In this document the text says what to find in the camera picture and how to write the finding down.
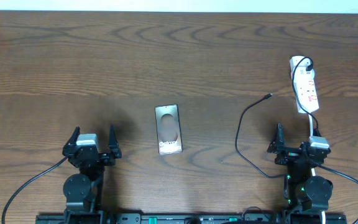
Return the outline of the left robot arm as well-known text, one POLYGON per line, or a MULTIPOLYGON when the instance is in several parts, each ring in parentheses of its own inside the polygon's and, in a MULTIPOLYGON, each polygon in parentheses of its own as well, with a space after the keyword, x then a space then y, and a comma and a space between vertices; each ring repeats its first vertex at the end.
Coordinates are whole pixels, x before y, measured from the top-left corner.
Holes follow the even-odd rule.
POLYGON ((114 215, 101 208, 104 171, 122 157, 114 127, 109 130, 109 152, 99 152, 96 134, 81 134, 75 128, 64 145, 62 154, 79 173, 67 178, 63 185, 66 209, 65 223, 115 223, 114 215))

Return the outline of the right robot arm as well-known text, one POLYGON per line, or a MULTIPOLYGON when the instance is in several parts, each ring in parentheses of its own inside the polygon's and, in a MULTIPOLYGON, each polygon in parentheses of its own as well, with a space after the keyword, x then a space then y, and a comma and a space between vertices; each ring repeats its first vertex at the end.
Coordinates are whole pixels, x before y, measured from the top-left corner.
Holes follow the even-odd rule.
POLYGON ((285 145, 283 128, 276 125, 267 152, 276 155, 275 163, 287 168, 284 176, 284 197, 288 207, 281 213, 282 223, 322 223, 329 208, 333 184, 312 170, 322 164, 331 152, 321 136, 311 136, 299 147, 285 145))

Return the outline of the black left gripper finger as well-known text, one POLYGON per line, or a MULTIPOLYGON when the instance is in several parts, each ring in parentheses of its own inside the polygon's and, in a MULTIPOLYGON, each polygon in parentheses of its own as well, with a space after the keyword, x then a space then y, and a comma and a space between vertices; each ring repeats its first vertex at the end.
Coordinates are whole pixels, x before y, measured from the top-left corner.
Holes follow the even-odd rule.
POLYGON ((113 154, 117 154, 119 151, 119 144, 116 139, 115 130, 114 130, 113 125, 110 125, 110 129, 109 129, 108 147, 113 154))
POLYGON ((71 135, 71 137, 69 138, 69 140, 66 143, 66 147, 73 147, 76 145, 76 141, 78 139, 78 136, 80 135, 80 127, 77 126, 74 129, 73 134, 71 135))

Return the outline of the rose gold Galaxy smartphone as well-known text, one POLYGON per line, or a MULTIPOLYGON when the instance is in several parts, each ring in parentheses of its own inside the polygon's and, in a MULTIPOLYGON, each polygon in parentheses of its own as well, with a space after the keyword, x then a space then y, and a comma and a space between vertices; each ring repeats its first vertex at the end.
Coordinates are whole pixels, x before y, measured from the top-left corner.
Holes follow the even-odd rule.
POLYGON ((180 117, 178 105, 155 107, 158 153, 160 155, 176 154, 183 151, 181 141, 180 117))

